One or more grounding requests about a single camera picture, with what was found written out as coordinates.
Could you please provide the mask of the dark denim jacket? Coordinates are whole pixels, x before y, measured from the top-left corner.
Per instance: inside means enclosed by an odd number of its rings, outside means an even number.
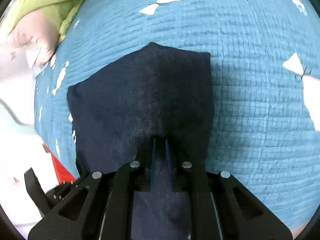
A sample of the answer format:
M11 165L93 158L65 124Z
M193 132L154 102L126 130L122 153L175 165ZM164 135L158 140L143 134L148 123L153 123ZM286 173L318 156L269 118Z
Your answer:
M137 192L133 239L187 239L190 206L170 187L166 154L204 167L214 103L211 55L150 43L67 90L80 174L109 173L156 137L155 181Z

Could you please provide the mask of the teal quilted bed cover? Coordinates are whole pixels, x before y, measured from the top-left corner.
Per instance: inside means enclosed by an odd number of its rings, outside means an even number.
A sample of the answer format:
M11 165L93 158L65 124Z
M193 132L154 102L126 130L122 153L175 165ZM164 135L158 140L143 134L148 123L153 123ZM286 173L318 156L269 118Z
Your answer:
M35 131L72 175L75 144L66 93L150 42L212 56L215 117L207 169L228 170L286 226L319 205L319 131L293 55L319 77L319 16L308 0L86 0L54 59L37 76Z

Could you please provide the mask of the green pink folded duvet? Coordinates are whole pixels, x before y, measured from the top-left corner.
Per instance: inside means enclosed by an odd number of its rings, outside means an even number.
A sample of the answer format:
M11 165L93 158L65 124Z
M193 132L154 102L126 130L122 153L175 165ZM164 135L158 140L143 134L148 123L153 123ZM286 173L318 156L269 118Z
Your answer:
M16 0L1 20L1 61L12 61L25 48L30 67L54 55L85 0Z

